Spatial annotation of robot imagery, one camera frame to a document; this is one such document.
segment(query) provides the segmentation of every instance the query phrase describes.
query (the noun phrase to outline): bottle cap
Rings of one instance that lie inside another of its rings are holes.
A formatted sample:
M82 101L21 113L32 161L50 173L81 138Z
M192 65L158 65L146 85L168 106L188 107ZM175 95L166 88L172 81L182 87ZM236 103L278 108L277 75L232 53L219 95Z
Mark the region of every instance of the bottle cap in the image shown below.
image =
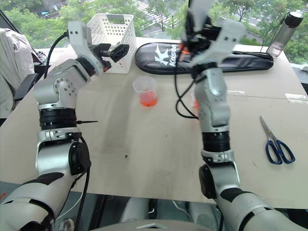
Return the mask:
M303 20L303 15L299 12L289 12L286 16L284 23L289 27L297 27Z

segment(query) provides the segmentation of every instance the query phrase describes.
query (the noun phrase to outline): black bag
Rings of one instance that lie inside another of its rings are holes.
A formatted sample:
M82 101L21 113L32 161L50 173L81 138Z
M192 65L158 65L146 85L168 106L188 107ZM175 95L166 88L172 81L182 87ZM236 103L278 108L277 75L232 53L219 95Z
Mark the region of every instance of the black bag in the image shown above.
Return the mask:
M147 43L137 49L135 62L142 71L156 75L173 75L178 51L178 43ZM190 73L190 60L191 55L186 54L178 63L178 74ZM273 58L266 53L234 51L218 67L223 72L256 71L267 70L273 63Z

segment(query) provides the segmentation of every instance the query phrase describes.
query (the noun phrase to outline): floor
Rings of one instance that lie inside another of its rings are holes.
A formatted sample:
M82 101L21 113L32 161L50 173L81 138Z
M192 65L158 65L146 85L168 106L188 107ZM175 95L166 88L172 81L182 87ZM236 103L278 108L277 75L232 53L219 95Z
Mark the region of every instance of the floor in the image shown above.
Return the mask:
M10 194L14 189L18 187L17 184L6 183L0 181L0 195L1 200ZM70 192L67 201L62 209L61 214L68 211L80 198L81 193ZM107 196L88 193L82 210L80 231L88 231L99 227L104 227L118 223L120 221L121 215L125 208L125 205L129 197L121 196ZM181 209L187 211L187 203L183 201L176 201L176 204ZM181 210L175 208L174 204L170 200L157 200L156 203L156 219L173 219L189 221L188 216ZM220 212L216 209L215 205L211 205L214 211L215 218L212 223L219 223ZM57 219L55 223L55 231L58 230L61 220L66 218L76 219L79 204L77 204L73 209L71 209L65 216ZM300 224L308 228L308 211L303 209L293 209L287 211L287 209L279 209L285 216L288 217L288 212L293 218L295 218ZM207 222L200 220L199 224L204 224L206 226ZM226 224L224 224L223 231L230 231Z

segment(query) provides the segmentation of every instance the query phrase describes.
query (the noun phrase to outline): table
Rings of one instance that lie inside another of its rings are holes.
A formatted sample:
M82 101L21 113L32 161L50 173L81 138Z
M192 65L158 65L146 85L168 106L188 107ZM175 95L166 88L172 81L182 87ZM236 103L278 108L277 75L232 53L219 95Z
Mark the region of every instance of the table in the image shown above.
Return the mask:
M160 39L137 38L138 45ZM239 49L258 49L238 46ZM57 62L70 57L67 52ZM153 76L158 103L144 108L132 88L134 78ZM308 208L307 171L308 99L284 54L267 71L225 75L231 107L231 147L243 190L258 194L274 207ZM180 89L190 82L179 76ZM285 93L301 95L287 99ZM207 200L200 190L198 169L203 165L201 131L197 120L179 117L174 104L172 76L142 72L132 63L130 72L92 77L77 99L78 120L98 120L79 125L92 161L88 192L173 199ZM279 139L293 151L296 161L275 166L265 154L262 115ZM0 180L23 183L37 177L36 132L39 113L33 91L21 101L0 128ZM74 190L82 191L84 181Z

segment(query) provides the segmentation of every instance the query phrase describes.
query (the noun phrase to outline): blue scissor handle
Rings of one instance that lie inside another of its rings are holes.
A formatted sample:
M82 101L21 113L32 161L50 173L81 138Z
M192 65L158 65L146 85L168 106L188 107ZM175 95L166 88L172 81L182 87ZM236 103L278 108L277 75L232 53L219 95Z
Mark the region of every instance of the blue scissor handle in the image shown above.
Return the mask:
M292 151L290 150L290 148L284 143L284 142L282 142L282 141L280 141L280 140L277 140L276 141L276 144L277 144L277 146L278 146L278 153L279 153L279 155L282 157L282 159L283 159L283 161L286 163L286 164L290 164L290 163L293 163L294 161L295 161L295 157L294 157L294 155L293 155L293 153L292 153ZM282 150L282 147L281 146L283 146L286 150L287 150L287 152L288 152L288 154L289 154L289 156L290 156L290 160L288 160L286 157L285 157L285 155L284 155L284 153L283 153L283 150Z
M274 151L276 157L277 157L277 160L278 161L274 161L271 156L270 156L270 152L269 152L269 146L272 148L272 150ZM277 150L277 148L275 147L273 141L268 141L266 143L266 146L265 146L265 151L266 151L266 155L268 156L268 159L269 161L272 163L272 164L275 164L275 165L281 165L282 164L282 159L279 155L279 151Z

